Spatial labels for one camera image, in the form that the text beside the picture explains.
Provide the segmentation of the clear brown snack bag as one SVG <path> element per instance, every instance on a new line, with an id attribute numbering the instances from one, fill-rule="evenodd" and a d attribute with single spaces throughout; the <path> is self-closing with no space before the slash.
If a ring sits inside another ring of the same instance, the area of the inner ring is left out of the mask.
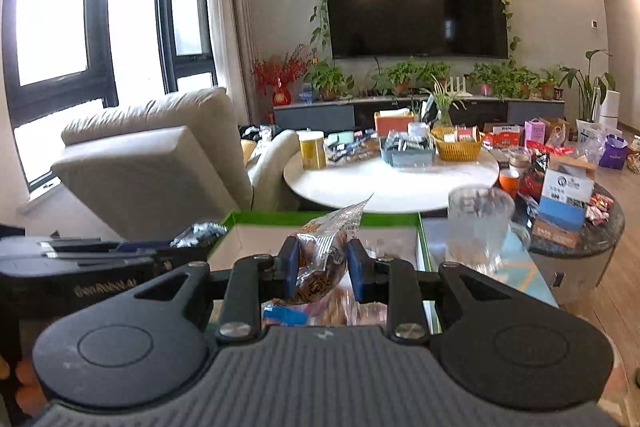
<path id="1" fill-rule="evenodd" d="M 357 202 L 306 223 L 296 234 L 298 272 L 295 291 L 287 305 L 316 303 L 341 282 L 347 268 L 347 244 L 356 237 L 364 207 Z"/>

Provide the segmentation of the green white cardboard box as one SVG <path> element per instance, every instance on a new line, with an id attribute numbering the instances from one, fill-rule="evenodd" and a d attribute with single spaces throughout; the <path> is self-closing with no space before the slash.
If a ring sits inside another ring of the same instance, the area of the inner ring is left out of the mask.
<path id="1" fill-rule="evenodd" d="M 337 232 L 360 239 L 373 257 L 400 258 L 419 271 L 433 269 L 417 213 L 365 212 L 356 220 L 343 211 L 235 211 L 224 219 L 222 226 L 226 233 L 207 257 L 212 270 L 230 269 L 236 260 L 249 255 L 275 255 L 290 236 L 300 234 L 306 241 L 322 245 L 331 243 Z"/>

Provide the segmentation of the white round coffee table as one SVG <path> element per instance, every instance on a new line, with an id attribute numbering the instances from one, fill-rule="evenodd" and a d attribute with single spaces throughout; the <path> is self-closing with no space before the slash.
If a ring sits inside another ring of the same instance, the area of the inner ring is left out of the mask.
<path id="1" fill-rule="evenodd" d="M 326 208 L 363 200 L 370 213 L 434 212 L 448 207 L 449 193 L 462 186 L 494 185 L 499 164 L 487 150 L 473 161 L 442 161 L 423 169 L 394 168 L 374 158 L 346 165 L 306 170 L 298 154 L 286 164 L 283 178 L 294 194 Z"/>

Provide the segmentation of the clear glass mug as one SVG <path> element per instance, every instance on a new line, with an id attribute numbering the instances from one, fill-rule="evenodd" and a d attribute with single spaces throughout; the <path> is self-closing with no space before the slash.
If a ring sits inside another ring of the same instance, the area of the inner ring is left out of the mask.
<path id="1" fill-rule="evenodd" d="M 528 232 L 514 225 L 514 199 L 498 187 L 469 185 L 448 196 L 445 259 L 485 275 L 533 264 Z"/>

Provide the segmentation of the blue plastic basket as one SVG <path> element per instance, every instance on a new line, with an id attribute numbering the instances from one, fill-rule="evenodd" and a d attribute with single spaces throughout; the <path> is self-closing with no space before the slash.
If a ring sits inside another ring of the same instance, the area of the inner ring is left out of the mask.
<path id="1" fill-rule="evenodd" d="M 380 139 L 381 157 L 394 168 L 423 168 L 433 165 L 435 145 L 429 136 L 391 131 Z"/>

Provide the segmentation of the yellow tin can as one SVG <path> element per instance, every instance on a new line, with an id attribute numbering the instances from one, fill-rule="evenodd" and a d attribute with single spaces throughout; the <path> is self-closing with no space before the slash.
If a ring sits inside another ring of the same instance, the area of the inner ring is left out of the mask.
<path id="1" fill-rule="evenodd" d="M 297 132 L 297 138 L 303 168 L 305 170 L 326 168 L 324 133 L 322 131 L 304 130 Z"/>

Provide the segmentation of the yellow woven basket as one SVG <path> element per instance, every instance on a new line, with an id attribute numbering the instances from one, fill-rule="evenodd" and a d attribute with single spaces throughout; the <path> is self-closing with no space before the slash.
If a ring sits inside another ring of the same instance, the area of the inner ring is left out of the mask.
<path id="1" fill-rule="evenodd" d="M 474 140 L 474 130 L 462 128 L 458 138 L 456 128 L 436 128 L 431 131 L 437 154 L 442 161 L 472 161 L 480 155 L 482 141 Z"/>

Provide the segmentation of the orange cup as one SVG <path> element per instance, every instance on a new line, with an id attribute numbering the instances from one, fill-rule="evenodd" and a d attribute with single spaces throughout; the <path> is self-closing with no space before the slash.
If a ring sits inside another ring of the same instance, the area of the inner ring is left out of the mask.
<path id="1" fill-rule="evenodd" d="M 499 172 L 499 184 L 501 190 L 509 194 L 512 199 L 518 195 L 520 185 L 520 174 L 511 168 L 501 169 Z"/>

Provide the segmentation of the orange tissue box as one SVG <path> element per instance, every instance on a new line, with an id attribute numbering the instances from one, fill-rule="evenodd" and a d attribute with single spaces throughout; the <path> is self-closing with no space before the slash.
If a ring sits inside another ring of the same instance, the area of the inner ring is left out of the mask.
<path id="1" fill-rule="evenodd" d="M 407 132 L 414 118 L 416 116 L 408 108 L 380 110 L 374 114 L 375 132 L 381 139 L 386 138 L 392 131 Z"/>

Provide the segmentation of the dark round side table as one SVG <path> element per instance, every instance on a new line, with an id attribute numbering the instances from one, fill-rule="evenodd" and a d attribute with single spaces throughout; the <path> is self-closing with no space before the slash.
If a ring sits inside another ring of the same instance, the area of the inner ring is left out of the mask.
<path id="1" fill-rule="evenodd" d="M 553 243 L 533 234 L 538 210 L 538 200 L 533 195 L 540 189 L 540 183 L 536 185 L 536 192 L 524 186 L 518 189 L 513 221 L 529 231 L 528 252 L 555 301 L 559 305 L 574 303 L 585 299 L 601 282 L 624 233 L 625 215 L 613 195 L 596 182 L 593 195 L 608 198 L 612 202 L 608 207 L 608 219 L 598 225 L 586 219 L 574 247 Z"/>

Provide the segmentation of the grey tv cabinet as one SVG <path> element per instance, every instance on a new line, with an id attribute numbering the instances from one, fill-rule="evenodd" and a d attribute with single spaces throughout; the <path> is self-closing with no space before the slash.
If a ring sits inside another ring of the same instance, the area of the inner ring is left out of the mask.
<path id="1" fill-rule="evenodd" d="M 427 95 L 413 98 L 372 96 L 332 102 L 296 103 L 273 109 L 274 122 L 282 129 L 321 130 L 326 133 L 374 127 L 374 114 L 380 110 L 405 107 L 420 108 Z M 522 98 L 487 98 L 472 96 L 450 107 L 454 124 L 483 129 L 485 124 L 524 124 L 533 118 L 563 118 L 564 101 L 523 100 Z"/>

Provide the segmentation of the spider plant in vase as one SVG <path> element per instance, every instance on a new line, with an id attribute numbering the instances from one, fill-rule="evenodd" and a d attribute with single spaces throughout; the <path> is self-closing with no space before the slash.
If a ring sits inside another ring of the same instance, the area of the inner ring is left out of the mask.
<path id="1" fill-rule="evenodd" d="M 458 92 L 448 91 L 442 80 L 432 76 L 432 87 L 427 90 L 428 98 L 424 101 L 421 119 L 434 128 L 452 128 L 450 109 L 465 109 L 464 102 Z"/>

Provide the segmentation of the white blue paper box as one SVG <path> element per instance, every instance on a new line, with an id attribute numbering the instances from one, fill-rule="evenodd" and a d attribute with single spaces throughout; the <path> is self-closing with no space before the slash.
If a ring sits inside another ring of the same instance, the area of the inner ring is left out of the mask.
<path id="1" fill-rule="evenodd" d="M 594 189 L 594 171 L 560 164 L 544 176 L 533 236 L 575 248 Z"/>

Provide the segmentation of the red flower bouquet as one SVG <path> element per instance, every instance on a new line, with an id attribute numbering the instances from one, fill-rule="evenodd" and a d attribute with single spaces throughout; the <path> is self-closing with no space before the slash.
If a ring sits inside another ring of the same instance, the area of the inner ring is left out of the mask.
<path id="1" fill-rule="evenodd" d="M 306 76 L 310 63 L 311 54 L 303 44 L 283 56 L 273 55 L 265 60 L 258 58 L 252 66 L 258 92 L 263 96 L 269 95 L 273 107 L 290 105 L 290 87 Z"/>

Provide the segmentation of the pink small box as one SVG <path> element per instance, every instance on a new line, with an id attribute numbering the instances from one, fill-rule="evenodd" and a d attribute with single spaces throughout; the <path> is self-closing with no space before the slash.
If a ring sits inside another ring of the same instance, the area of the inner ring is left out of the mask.
<path id="1" fill-rule="evenodd" d="M 524 144 L 529 142 L 544 144 L 546 141 L 547 125 L 543 119 L 534 118 L 524 122 Z"/>

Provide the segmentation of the purple gift bag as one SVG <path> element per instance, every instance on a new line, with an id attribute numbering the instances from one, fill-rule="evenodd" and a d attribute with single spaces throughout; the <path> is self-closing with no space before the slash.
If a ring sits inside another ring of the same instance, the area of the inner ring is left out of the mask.
<path id="1" fill-rule="evenodd" d="M 608 169 L 622 170 L 628 155 L 628 142 L 619 135 L 608 134 L 604 142 L 604 152 L 599 166 Z"/>

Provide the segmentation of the tall leafy floor plant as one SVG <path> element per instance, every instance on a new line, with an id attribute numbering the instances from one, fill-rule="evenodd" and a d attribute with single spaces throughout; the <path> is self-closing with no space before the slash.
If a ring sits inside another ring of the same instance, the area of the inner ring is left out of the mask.
<path id="1" fill-rule="evenodd" d="M 609 72 L 602 75 L 593 75 L 592 61 L 599 55 L 611 57 L 612 54 L 605 49 L 595 49 L 585 52 L 587 69 L 583 72 L 580 68 L 561 66 L 562 78 L 559 86 L 567 85 L 571 88 L 576 84 L 579 93 L 579 119 L 593 122 L 597 119 L 596 109 L 605 101 L 608 91 L 616 90 L 615 78 Z"/>

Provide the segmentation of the black wall television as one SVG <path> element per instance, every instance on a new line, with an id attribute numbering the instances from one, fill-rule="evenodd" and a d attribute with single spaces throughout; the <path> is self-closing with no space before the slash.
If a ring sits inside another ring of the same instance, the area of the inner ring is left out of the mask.
<path id="1" fill-rule="evenodd" d="M 506 0 L 326 0 L 335 58 L 508 56 Z"/>

